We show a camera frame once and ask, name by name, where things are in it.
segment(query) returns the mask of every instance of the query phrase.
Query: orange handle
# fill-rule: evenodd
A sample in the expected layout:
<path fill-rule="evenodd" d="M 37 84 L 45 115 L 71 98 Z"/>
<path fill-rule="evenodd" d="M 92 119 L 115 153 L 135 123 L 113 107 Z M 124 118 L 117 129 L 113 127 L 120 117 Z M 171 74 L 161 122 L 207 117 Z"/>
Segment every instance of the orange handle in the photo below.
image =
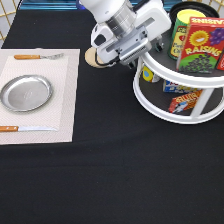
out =
<path fill-rule="evenodd" d="M 14 58 L 17 60 L 40 59 L 40 55 L 15 55 Z"/>
<path fill-rule="evenodd" d="M 0 132 L 16 132 L 18 129 L 18 126 L 0 126 Z"/>

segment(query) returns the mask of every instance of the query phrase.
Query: black table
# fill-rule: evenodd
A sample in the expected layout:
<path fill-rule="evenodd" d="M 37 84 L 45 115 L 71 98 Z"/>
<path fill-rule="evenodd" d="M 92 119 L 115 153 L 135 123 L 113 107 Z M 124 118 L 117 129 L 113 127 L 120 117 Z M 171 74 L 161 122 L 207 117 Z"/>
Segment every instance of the black table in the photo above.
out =
<path fill-rule="evenodd" d="M 193 126 L 148 113 L 135 70 L 86 64 L 94 25 L 87 11 L 17 12 L 4 49 L 81 54 L 73 142 L 0 147 L 0 222 L 222 224 L 224 113 Z"/>

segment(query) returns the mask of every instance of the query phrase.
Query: placemat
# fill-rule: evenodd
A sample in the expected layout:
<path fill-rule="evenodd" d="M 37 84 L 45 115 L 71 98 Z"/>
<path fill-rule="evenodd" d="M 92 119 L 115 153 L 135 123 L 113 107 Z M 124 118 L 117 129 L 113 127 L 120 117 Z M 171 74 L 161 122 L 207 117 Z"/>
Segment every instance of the placemat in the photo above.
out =
<path fill-rule="evenodd" d="M 65 53 L 57 60 L 17 61 L 15 54 L 54 55 Z M 9 80 L 24 74 L 43 75 L 52 83 L 50 101 L 30 112 L 11 112 L 0 105 L 0 125 L 50 126 L 55 131 L 0 133 L 0 144 L 53 143 L 72 141 L 79 50 L 0 50 L 0 88 Z"/>

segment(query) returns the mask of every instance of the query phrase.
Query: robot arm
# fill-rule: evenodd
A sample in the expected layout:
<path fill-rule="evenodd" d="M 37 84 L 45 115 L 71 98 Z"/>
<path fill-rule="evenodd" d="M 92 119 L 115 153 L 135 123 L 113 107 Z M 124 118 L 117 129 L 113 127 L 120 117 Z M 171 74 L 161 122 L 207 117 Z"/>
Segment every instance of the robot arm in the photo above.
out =
<path fill-rule="evenodd" d="M 133 9 L 129 0 L 82 0 L 97 21 L 91 45 L 104 63 L 131 65 L 150 51 L 153 39 L 171 27 L 161 0 L 143 0 Z"/>

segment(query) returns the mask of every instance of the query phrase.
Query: butter knife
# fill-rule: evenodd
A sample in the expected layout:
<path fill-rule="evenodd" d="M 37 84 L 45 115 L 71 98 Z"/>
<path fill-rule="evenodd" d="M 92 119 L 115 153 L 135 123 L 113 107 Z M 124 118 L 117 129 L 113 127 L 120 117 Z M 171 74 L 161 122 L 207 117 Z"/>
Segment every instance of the butter knife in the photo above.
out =
<path fill-rule="evenodd" d="M 41 56 L 41 55 L 14 55 L 14 58 L 17 60 L 24 60 L 24 59 L 50 59 L 55 60 L 58 58 L 63 57 L 64 54 L 56 54 L 51 56 Z"/>
<path fill-rule="evenodd" d="M 0 132 L 18 131 L 57 131 L 57 129 L 44 126 L 0 126 Z"/>

